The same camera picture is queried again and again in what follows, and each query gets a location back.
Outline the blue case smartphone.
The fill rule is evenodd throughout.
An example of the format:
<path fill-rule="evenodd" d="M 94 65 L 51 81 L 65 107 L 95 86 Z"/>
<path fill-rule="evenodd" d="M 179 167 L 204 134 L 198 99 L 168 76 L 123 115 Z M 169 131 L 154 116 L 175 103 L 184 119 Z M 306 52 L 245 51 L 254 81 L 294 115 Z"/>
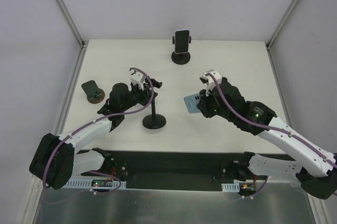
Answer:
<path fill-rule="evenodd" d="M 185 96 L 183 100 L 190 114 L 201 113 L 201 110 L 197 107 L 200 102 L 200 95 L 198 93 Z"/>

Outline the black round base phone stand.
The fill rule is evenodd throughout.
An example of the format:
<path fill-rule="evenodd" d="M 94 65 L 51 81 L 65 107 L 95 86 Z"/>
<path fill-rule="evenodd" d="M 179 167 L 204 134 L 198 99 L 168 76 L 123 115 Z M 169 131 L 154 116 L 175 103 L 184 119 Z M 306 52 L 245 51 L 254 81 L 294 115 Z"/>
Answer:
<path fill-rule="evenodd" d="M 162 82 L 158 82 L 155 79 L 150 78 L 153 87 L 155 88 L 161 88 L 162 87 Z M 148 80 L 146 80 L 147 86 L 145 87 L 145 90 L 147 91 L 147 101 L 150 100 L 151 98 L 151 91 L 153 90 L 149 83 Z M 147 115 L 143 118 L 142 125 L 143 127 L 151 130 L 156 130 L 164 127 L 166 125 L 166 118 L 161 115 L 156 113 L 156 107 L 155 107 L 155 98 L 157 97 L 157 93 L 154 93 L 154 97 L 151 102 L 151 111 L 152 113 L 150 115 Z"/>

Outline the wooden base phone stand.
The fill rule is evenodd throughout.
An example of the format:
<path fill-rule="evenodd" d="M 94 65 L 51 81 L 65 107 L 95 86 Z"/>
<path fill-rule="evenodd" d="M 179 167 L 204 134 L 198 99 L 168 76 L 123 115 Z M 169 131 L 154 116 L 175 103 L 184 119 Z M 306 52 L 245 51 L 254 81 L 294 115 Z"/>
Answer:
<path fill-rule="evenodd" d="M 87 101 L 91 104 L 98 104 L 105 98 L 105 92 L 98 87 L 94 80 L 89 80 L 81 85 L 86 94 Z"/>

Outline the lilac case smartphone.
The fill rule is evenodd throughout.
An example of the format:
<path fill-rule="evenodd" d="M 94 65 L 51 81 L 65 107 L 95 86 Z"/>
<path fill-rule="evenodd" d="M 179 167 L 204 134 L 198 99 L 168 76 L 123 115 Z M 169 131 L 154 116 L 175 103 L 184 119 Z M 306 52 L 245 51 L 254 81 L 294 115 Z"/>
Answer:
<path fill-rule="evenodd" d="M 190 31 L 187 29 L 176 30 L 174 35 L 174 52 L 187 53 L 190 44 Z"/>

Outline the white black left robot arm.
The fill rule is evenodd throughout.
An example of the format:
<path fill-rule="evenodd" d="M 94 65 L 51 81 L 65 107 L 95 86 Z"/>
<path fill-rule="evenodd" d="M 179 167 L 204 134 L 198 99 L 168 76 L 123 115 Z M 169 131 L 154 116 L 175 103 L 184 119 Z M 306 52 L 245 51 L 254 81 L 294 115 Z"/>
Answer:
<path fill-rule="evenodd" d="M 117 83 L 112 87 L 109 98 L 98 110 L 97 115 L 79 128 L 60 135 L 44 135 L 35 152 L 29 171 L 40 178 L 45 189 L 60 189 L 75 175 L 90 172 L 99 176 L 112 177 L 113 158 L 100 148 L 81 153 L 80 151 L 100 136 L 116 129 L 131 112 L 130 108 L 140 104 L 150 105 L 156 94 L 154 83 L 126 85 Z"/>

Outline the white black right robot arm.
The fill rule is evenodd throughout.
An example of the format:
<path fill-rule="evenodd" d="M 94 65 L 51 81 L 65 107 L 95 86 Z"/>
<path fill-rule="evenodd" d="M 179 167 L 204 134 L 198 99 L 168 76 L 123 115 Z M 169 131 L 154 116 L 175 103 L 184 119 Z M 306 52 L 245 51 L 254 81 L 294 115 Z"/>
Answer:
<path fill-rule="evenodd" d="M 218 72 L 204 72 L 200 80 L 206 88 L 200 90 L 196 107 L 205 118 L 220 116 L 291 157 L 286 161 L 247 152 L 243 161 L 227 169 L 234 179 L 269 176 L 296 183 L 319 199 L 336 195 L 336 154 L 301 136 L 265 104 L 245 100 Z"/>

